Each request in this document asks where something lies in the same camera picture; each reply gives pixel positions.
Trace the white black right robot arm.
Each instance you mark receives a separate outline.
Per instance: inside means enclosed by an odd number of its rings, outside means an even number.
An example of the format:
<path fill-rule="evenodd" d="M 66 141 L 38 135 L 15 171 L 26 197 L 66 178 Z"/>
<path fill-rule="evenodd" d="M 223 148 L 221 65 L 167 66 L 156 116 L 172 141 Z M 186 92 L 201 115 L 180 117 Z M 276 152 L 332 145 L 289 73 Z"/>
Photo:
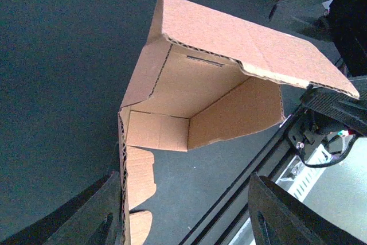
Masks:
<path fill-rule="evenodd" d="M 366 0 L 279 0 L 269 20 L 334 43 L 359 98 L 310 84 L 300 100 L 306 108 L 366 135 Z"/>

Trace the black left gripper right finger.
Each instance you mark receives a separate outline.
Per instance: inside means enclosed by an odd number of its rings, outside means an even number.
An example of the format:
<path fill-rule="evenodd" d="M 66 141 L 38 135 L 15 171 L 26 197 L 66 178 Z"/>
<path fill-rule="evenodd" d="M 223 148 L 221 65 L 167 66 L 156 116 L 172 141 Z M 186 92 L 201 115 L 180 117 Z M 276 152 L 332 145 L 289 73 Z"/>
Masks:
<path fill-rule="evenodd" d="M 256 173 L 249 182 L 248 206 L 256 244 L 364 244 Z"/>

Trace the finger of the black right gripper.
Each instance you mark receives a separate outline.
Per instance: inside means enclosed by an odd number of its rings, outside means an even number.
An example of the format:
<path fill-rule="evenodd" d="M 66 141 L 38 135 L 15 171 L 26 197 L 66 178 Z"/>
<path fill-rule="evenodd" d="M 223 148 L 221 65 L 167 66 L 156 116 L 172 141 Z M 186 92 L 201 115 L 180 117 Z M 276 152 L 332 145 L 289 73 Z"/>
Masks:
<path fill-rule="evenodd" d="M 366 136 L 366 76 L 349 80 L 360 94 L 358 99 L 327 88 L 312 88 L 303 94 L 300 101 L 305 107 Z"/>

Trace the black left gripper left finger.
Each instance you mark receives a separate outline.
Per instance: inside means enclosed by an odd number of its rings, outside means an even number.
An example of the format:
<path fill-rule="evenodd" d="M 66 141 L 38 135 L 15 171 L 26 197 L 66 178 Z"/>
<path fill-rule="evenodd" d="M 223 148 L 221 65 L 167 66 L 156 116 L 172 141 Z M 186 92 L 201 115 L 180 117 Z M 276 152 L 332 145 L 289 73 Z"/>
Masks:
<path fill-rule="evenodd" d="M 1 244 L 114 244 L 120 209 L 120 174 L 112 172 Z"/>

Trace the cardboard box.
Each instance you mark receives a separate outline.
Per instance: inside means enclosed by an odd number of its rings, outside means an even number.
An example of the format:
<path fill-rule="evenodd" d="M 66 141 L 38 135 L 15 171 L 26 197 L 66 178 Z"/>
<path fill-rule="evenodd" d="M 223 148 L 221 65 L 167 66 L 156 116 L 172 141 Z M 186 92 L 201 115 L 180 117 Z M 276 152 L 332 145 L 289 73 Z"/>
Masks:
<path fill-rule="evenodd" d="M 118 112 L 122 244 L 154 194 L 151 149 L 186 152 L 284 121 L 283 84 L 361 93 L 313 44 L 187 0 L 157 0 Z"/>

